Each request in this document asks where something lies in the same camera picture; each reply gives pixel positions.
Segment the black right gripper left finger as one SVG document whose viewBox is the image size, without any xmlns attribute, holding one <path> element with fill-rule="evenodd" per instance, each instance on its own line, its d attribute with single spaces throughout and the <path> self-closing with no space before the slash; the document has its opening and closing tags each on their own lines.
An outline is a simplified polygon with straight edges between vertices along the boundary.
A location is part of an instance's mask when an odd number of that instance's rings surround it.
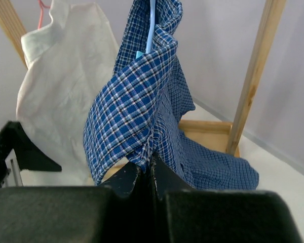
<svg viewBox="0 0 304 243">
<path fill-rule="evenodd" d="M 151 242 L 141 169 L 99 186 L 0 189 L 0 242 Z"/>
</svg>

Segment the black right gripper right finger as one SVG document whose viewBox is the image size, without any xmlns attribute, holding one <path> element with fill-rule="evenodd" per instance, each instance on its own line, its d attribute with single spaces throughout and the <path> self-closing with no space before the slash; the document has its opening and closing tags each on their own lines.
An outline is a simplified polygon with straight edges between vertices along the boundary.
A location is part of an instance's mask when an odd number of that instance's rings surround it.
<svg viewBox="0 0 304 243">
<path fill-rule="evenodd" d="M 272 191 L 195 190 L 152 156 L 156 242 L 302 242 L 289 207 Z"/>
</svg>

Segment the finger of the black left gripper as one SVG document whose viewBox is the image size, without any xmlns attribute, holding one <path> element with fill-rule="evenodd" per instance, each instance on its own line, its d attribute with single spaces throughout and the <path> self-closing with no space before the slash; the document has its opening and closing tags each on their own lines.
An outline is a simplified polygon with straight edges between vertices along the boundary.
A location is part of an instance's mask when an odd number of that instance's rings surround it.
<svg viewBox="0 0 304 243">
<path fill-rule="evenodd" d="M 47 157 L 28 138 L 21 123 L 9 121 L 5 126 L 12 126 L 13 150 L 19 169 L 40 172 L 61 172 L 62 167 Z"/>
</svg>

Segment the blue plaid shirt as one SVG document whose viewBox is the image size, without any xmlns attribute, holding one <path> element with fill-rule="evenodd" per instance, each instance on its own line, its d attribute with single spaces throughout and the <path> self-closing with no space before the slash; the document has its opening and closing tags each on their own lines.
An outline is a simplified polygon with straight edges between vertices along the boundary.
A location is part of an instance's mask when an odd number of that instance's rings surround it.
<svg viewBox="0 0 304 243">
<path fill-rule="evenodd" d="M 152 155 L 190 186 L 199 189 L 255 190 L 258 172 L 242 158 L 210 150 L 178 127 L 195 109 L 176 55 L 174 38 L 183 15 L 180 1 L 157 1 L 152 49 L 146 46 L 150 4 L 134 1 L 111 80 L 94 100 L 84 127 L 84 150 L 96 185 L 126 158 L 146 171 Z"/>
</svg>

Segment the light blue wire hanger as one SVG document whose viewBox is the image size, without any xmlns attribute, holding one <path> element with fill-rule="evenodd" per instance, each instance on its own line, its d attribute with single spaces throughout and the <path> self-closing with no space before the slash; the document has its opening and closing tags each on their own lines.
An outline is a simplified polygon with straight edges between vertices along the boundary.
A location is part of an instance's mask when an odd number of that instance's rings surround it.
<svg viewBox="0 0 304 243">
<path fill-rule="evenodd" d="M 156 0 L 149 1 L 149 30 L 146 39 L 145 54 L 152 51 L 153 37 L 156 23 Z"/>
</svg>

